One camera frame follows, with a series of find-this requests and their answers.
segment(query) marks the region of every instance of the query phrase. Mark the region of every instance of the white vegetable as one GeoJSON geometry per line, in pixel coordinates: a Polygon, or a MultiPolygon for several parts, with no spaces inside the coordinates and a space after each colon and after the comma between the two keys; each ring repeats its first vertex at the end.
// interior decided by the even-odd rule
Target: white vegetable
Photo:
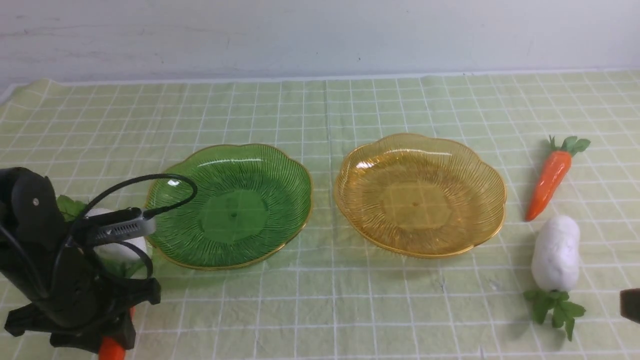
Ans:
{"type": "Polygon", "coordinates": [[[570,291],[580,275],[580,227],[572,218],[558,215],[540,229],[531,272],[545,291],[570,291]]]}
{"type": "MultiPolygon", "coordinates": [[[[89,210],[89,214],[87,214],[87,216],[92,217],[95,215],[102,215],[111,212],[113,211],[109,209],[96,208],[89,210]]],[[[147,241],[144,238],[135,238],[127,240],[126,242],[134,245],[135,247],[142,250],[145,254],[149,255],[147,251],[147,241]]],[[[140,260],[140,257],[133,250],[127,248],[126,246],[115,243],[100,245],[98,247],[95,247],[94,251],[101,259],[108,261],[133,263],[140,260]]]]}

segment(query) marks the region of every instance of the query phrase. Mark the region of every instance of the plate rim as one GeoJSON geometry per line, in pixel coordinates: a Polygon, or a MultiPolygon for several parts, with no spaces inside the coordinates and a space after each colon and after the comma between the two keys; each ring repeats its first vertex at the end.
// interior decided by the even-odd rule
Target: plate rim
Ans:
{"type": "Polygon", "coordinates": [[[457,256],[460,254],[463,254],[475,247],[478,247],[484,243],[486,243],[487,241],[491,240],[494,236],[496,236],[500,230],[504,227],[504,222],[506,221],[506,217],[507,217],[507,210],[506,210],[506,206],[507,206],[507,184],[504,182],[504,178],[502,178],[502,175],[500,175],[500,172],[498,172],[498,170],[496,170],[493,166],[489,165],[487,162],[483,161],[482,158],[480,157],[480,155],[478,155],[478,153],[476,153],[473,149],[471,149],[470,147],[466,146],[463,143],[457,142],[455,140],[451,140],[451,139],[445,139],[445,138],[432,138],[430,136],[426,136],[426,135],[422,135],[422,134],[416,134],[416,133],[395,133],[395,134],[391,134],[391,135],[387,135],[384,136],[374,142],[369,142],[363,145],[360,145],[358,147],[356,147],[355,149],[353,149],[352,151],[349,152],[349,154],[347,154],[347,156],[344,157],[344,159],[342,160],[342,164],[340,165],[340,170],[338,171],[338,174],[333,182],[333,201],[336,203],[336,206],[338,207],[338,209],[340,210],[340,212],[342,213],[342,216],[344,216],[347,221],[349,222],[349,224],[351,224],[351,227],[353,229],[355,229],[358,233],[360,233],[360,235],[362,235],[362,237],[364,237],[366,240],[372,242],[374,245],[381,247],[385,250],[389,250],[391,252],[395,252],[397,254],[402,254],[402,255],[406,255],[406,256],[411,256],[413,258],[419,258],[419,259],[443,259],[443,258],[450,258],[453,256],[457,256]],[[500,179],[500,184],[502,185],[502,190],[503,190],[503,201],[502,201],[502,219],[500,220],[500,224],[495,228],[495,230],[491,233],[491,235],[487,236],[486,239],[475,243],[475,244],[471,244],[468,247],[455,251],[455,252],[450,252],[450,253],[446,253],[446,254],[420,254],[420,253],[416,253],[416,252],[411,252],[411,251],[407,251],[407,250],[403,250],[403,249],[399,249],[399,248],[395,248],[395,247],[391,247],[389,245],[385,245],[381,242],[379,242],[378,240],[375,240],[374,238],[372,238],[371,236],[365,234],[359,227],[355,226],[352,222],[351,219],[347,216],[346,214],[346,210],[343,208],[343,203],[342,201],[339,199],[338,197],[338,186],[337,185],[337,181],[338,178],[343,174],[346,173],[348,170],[348,167],[346,166],[347,160],[350,159],[354,153],[360,149],[363,149],[364,147],[369,147],[372,145],[376,145],[377,143],[382,142],[383,140],[388,140],[389,138],[393,138],[393,137],[399,137],[399,136],[406,136],[406,135],[410,135],[410,136],[415,136],[418,138],[423,138],[427,141],[436,141],[436,142],[451,142],[454,143],[455,145],[458,145],[462,148],[466,148],[467,150],[469,150],[478,160],[478,162],[486,165],[491,171],[493,171],[495,173],[495,175],[498,176],[498,179],[500,179]]]}
{"type": "MultiPolygon", "coordinates": [[[[202,271],[220,271],[220,270],[233,270],[233,269],[238,269],[238,268],[244,268],[247,266],[251,266],[254,265],[256,263],[260,263],[261,261],[266,260],[267,258],[271,257],[273,254],[275,254],[276,252],[282,250],[282,248],[284,248],[288,243],[291,242],[291,240],[295,239],[295,237],[297,235],[300,234],[300,232],[307,226],[307,224],[309,223],[309,220],[311,218],[311,214],[314,211],[314,179],[311,176],[311,173],[309,172],[309,169],[307,169],[307,167],[305,165],[303,165],[301,162],[299,162],[298,160],[295,160],[294,158],[290,157],[289,155],[287,155],[284,151],[278,149],[277,147],[267,144],[267,143],[244,143],[241,145],[238,144],[231,144],[231,143],[219,143],[216,145],[211,145],[211,146],[207,146],[207,147],[203,147],[202,149],[195,151],[193,154],[189,155],[188,157],[186,157],[184,160],[173,164],[169,167],[167,167],[164,171],[162,171],[162,174],[169,174],[169,170],[177,167],[179,165],[182,165],[184,163],[186,163],[187,161],[189,161],[193,156],[195,156],[196,154],[198,154],[199,152],[203,152],[206,150],[211,150],[213,148],[216,147],[249,147],[249,146],[264,146],[264,147],[270,147],[272,149],[275,149],[277,152],[279,152],[282,156],[284,156],[287,160],[292,161],[295,164],[298,164],[306,173],[307,178],[309,179],[309,186],[310,186],[310,191],[309,191],[309,198],[310,198],[310,206],[309,206],[309,212],[307,214],[307,217],[305,219],[305,221],[302,223],[302,225],[300,225],[299,229],[291,235],[291,237],[285,241],[282,242],[282,244],[280,246],[278,246],[277,248],[275,248],[274,250],[268,252],[267,254],[259,257],[259,258],[255,258],[253,260],[249,260],[247,262],[244,263],[240,263],[240,264],[236,264],[236,265],[230,265],[230,266],[197,266],[197,265],[189,265],[189,264],[185,264],[185,263],[181,263],[180,261],[174,260],[172,258],[170,258],[167,254],[165,254],[162,249],[160,249],[151,239],[150,239],[150,235],[146,235],[144,236],[145,240],[147,242],[149,242],[149,244],[151,244],[151,246],[154,249],[157,249],[157,253],[160,254],[163,258],[165,258],[167,261],[169,261],[170,263],[173,263],[174,265],[178,265],[181,266],[183,268],[190,268],[190,269],[194,269],[194,270],[202,270],[202,271]]],[[[153,183],[151,183],[151,185],[149,186],[149,189],[147,190],[147,198],[145,200],[145,208],[147,208],[148,204],[149,204],[149,200],[151,197],[151,190],[153,189],[154,185],[159,181],[160,179],[156,179],[153,183]]]]}

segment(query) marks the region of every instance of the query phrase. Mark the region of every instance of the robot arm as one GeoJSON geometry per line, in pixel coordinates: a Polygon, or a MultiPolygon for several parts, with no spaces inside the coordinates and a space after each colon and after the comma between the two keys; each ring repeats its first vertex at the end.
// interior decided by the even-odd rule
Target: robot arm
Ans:
{"type": "Polygon", "coordinates": [[[153,217],[195,197],[197,187],[172,174],[143,176],[118,184],[91,201],[77,219],[65,222],[50,180],[26,168],[0,170],[0,272],[31,302],[9,312],[5,329],[51,334],[54,347],[98,353],[105,337],[122,348],[134,346],[130,308],[160,302],[160,284],[148,256],[124,242],[155,231],[153,217]],[[149,179],[178,179],[193,193],[165,208],[124,209],[96,217],[87,212],[110,193],[149,179]],[[141,256],[147,279],[123,279],[106,272],[93,248],[120,243],[141,256]]]}

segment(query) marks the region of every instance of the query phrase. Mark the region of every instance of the orange carrot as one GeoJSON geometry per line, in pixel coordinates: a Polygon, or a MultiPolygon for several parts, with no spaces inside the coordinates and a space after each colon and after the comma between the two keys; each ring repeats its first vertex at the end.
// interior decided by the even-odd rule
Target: orange carrot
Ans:
{"type": "Polygon", "coordinates": [[[578,152],[585,151],[591,143],[587,139],[569,136],[564,139],[562,146],[556,146],[556,138],[549,137],[551,154],[545,161],[540,178],[533,191],[526,221],[535,219],[547,207],[556,189],[571,167],[572,157],[578,152]]]}
{"type": "MultiPolygon", "coordinates": [[[[135,309],[132,307],[129,310],[131,317],[135,309]]],[[[98,352],[98,360],[124,360],[126,351],[120,346],[113,338],[105,337],[102,339],[102,345],[98,352]]]]}

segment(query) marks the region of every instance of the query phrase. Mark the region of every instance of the grid tablecloth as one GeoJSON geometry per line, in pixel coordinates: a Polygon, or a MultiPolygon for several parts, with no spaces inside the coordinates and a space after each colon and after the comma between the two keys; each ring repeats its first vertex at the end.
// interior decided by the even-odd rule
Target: grid tablecloth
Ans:
{"type": "MultiPolygon", "coordinates": [[[[301,234],[259,263],[196,272],[156,257],[163,301],[138,306],[135,360],[640,359],[640,327],[618,292],[640,287],[640,72],[422,78],[64,85],[43,79],[0,107],[0,165],[52,179],[89,200],[123,179],[163,171],[218,143],[268,143],[314,179],[301,234]],[[484,245],[451,259],[381,250],[337,211],[332,181],[356,146],[392,133],[449,138],[508,186],[507,219],[484,245]],[[548,136],[591,147],[538,221],[522,221],[548,136]],[[534,325],[535,232],[550,215],[582,231],[572,300],[587,314],[574,341],[534,325]]],[[[149,184],[105,200],[144,205],[149,184]]],[[[0,318],[25,303],[0,280],[0,318]]],[[[41,334],[0,331],[3,359],[88,359],[41,334]]]]}

